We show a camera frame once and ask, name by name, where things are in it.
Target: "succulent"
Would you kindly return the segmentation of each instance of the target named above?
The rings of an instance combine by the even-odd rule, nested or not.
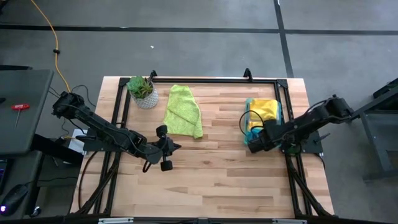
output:
[[[154,87],[147,78],[131,77],[127,83],[127,89],[137,99],[144,99],[147,95],[151,94]]]

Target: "black cable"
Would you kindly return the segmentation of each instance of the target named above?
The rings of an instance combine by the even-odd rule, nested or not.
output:
[[[79,181],[79,187],[78,187],[78,192],[77,192],[77,196],[78,196],[78,206],[79,209],[81,209],[81,184],[83,183],[83,176],[86,173],[88,164],[91,162],[91,160],[94,158],[95,154],[97,154],[98,151],[95,151],[87,160],[85,167],[83,168],[83,171],[81,172],[81,176],[80,176],[80,181]]]
[[[243,114],[242,114],[242,116],[241,116],[241,118],[239,119],[239,129],[241,130],[241,132],[246,136],[246,137],[248,137],[247,136],[247,134],[243,131],[243,129],[242,129],[242,118],[243,118],[243,116],[245,115],[245,114],[247,114],[247,113],[249,113],[249,112],[253,112],[253,113],[255,113],[255,114],[257,114],[257,116],[260,118],[260,120],[261,120],[261,123],[262,123],[262,128],[264,127],[264,120],[262,119],[262,117],[257,113],[257,112],[255,112],[255,111],[253,111],[253,110],[248,110],[248,111],[246,111],[246,112],[244,112]]]
[[[71,92],[73,92],[74,89],[76,89],[76,88],[78,88],[78,87],[81,87],[81,86],[84,87],[84,88],[86,88],[87,101],[89,102],[89,104],[91,104],[91,105],[94,106],[94,107],[97,107],[97,105],[95,105],[94,103],[92,103],[92,102],[90,101],[90,97],[88,96],[88,88],[87,88],[87,86],[85,86],[85,85],[78,85],[78,86],[75,86],[75,87],[72,88]]]
[[[149,170],[149,168],[150,168],[151,165],[152,165],[152,164],[151,164],[149,161],[145,161],[145,164],[144,164],[144,166],[142,167],[142,172],[143,172],[143,173],[148,172],[148,170]]]
[[[320,104],[320,103],[324,103],[324,102],[326,102],[327,100],[321,100],[321,101],[319,101],[318,103],[315,103],[315,104],[313,104],[312,106],[310,106],[305,112],[304,112],[304,114],[307,114],[312,108],[314,108],[316,105],[318,105],[318,104]]]
[[[69,122],[71,122],[76,128],[80,129],[80,131],[81,131],[83,134],[87,134],[87,133],[85,133],[85,132],[83,131],[83,129],[82,129],[81,127],[77,126],[73,121],[71,121],[71,119],[68,119],[68,120],[69,120]]]
[[[38,182],[50,182],[50,181],[53,181],[53,180],[66,180],[66,179],[69,179],[69,178],[74,178],[74,179],[77,179],[77,177],[56,177],[56,178],[52,178],[52,179],[50,179],[50,180],[37,180]],[[29,181],[29,182],[26,182],[26,183],[24,183],[23,185],[27,185],[27,184],[30,184],[30,183],[32,183],[32,182],[35,182],[36,180],[32,180],[32,181]]]
[[[51,93],[51,95],[53,95],[53,96],[59,98],[59,96],[57,96],[56,94],[52,93],[50,90],[48,90],[48,92]]]
[[[54,91],[54,93],[56,93],[58,96],[61,96],[61,94],[59,94],[57,91],[55,91],[54,88],[52,88],[51,86],[50,86],[50,89],[52,89],[52,91]]]
[[[72,107],[72,108],[74,108],[74,109],[76,109],[76,110],[78,110],[78,111],[80,111],[80,112],[86,114],[87,116],[90,116],[90,115],[88,115],[86,112],[84,112],[82,109],[80,109],[80,108],[78,108],[78,107],[76,107],[76,106],[73,106],[73,105],[59,105],[59,106],[57,106],[56,108],[59,108],[59,107],[61,107],[61,106]],[[109,130],[112,130],[112,131],[115,131],[115,132],[117,132],[117,133],[121,133],[121,134],[125,135],[125,136],[130,140],[130,143],[132,144],[133,148],[134,148],[135,150],[137,150],[137,151],[139,151],[139,152],[145,154],[145,155],[157,154],[158,152],[162,151],[162,150],[164,149],[164,147],[167,145],[167,141],[165,141],[164,144],[163,144],[163,146],[162,146],[161,148],[159,148],[159,150],[157,150],[157,151],[155,151],[155,152],[150,152],[150,153],[148,153],[148,152],[143,152],[143,151],[141,151],[140,149],[137,148],[137,146],[133,143],[132,139],[130,138],[130,136],[129,136],[128,134],[124,133],[123,131],[119,131],[119,130],[117,130],[117,129],[113,129],[113,128],[109,127],[109,126],[105,126],[104,128],[107,128],[107,129],[109,129]],[[117,146],[121,147],[121,145],[116,141],[116,139],[115,139],[112,135],[110,135],[110,134],[108,134],[108,133],[105,133],[105,134],[107,134],[109,137],[111,137]]]
[[[66,130],[66,129],[63,127],[63,126],[65,125],[66,122],[67,122],[67,119],[66,119],[66,118],[63,118],[63,123],[62,123],[62,125],[61,125],[61,129],[64,130],[64,131],[66,132],[66,134],[63,134],[63,135],[61,135],[61,136],[69,135],[69,131]]]

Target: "computer mouse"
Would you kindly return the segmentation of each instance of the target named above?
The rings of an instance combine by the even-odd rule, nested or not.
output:
[[[28,188],[25,185],[15,185],[15,187],[13,187],[3,198],[0,204],[0,214],[3,216],[14,214],[27,193]]]

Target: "gray floor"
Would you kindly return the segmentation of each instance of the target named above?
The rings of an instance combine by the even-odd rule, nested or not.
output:
[[[272,0],[37,3],[56,25],[277,28]],[[280,6],[286,29],[398,29],[395,0],[280,0]],[[29,1],[11,1],[0,22],[45,25]],[[159,75],[240,77],[249,67],[256,77],[287,77],[279,34],[57,33],[60,69],[71,86],[87,85],[93,101],[103,76],[148,75],[153,69]],[[397,78],[398,35],[288,35],[287,43],[294,76],[304,78],[311,103],[337,94],[355,109]],[[54,69],[53,46],[49,31],[0,30],[0,63]],[[65,89],[59,77],[52,86]],[[54,101],[49,96],[38,127],[47,137],[63,134],[62,121],[50,115]],[[65,127],[72,130],[69,123]],[[331,133],[323,148],[335,213],[398,223],[397,181],[362,181],[378,168],[362,124],[328,125],[320,132]]]

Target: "wooden table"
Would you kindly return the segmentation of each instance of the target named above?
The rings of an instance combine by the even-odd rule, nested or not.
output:
[[[104,77],[96,113],[111,121],[120,77]],[[308,108],[307,92],[301,78],[287,79],[294,116]],[[173,83],[157,83],[159,102],[150,110],[130,102],[127,128],[156,141],[156,127],[162,124]],[[112,216],[129,217],[221,217],[293,218],[292,200],[284,156],[278,151],[251,154],[243,144],[239,118],[246,98],[274,99],[274,88],[267,84],[187,84],[198,103],[203,137],[170,135],[182,148],[170,159],[174,169],[161,172],[157,164],[142,173],[144,161],[123,153]],[[123,98],[119,119],[123,112]],[[284,94],[281,92],[282,105]],[[92,194],[100,179],[104,153],[99,152],[88,165],[81,186],[82,202]],[[88,156],[83,161],[84,167]],[[314,196],[333,213],[328,184],[321,160],[303,154],[307,184]],[[107,199],[103,196],[104,208]],[[304,211],[301,191],[300,208]],[[77,188],[71,212],[78,209]]]

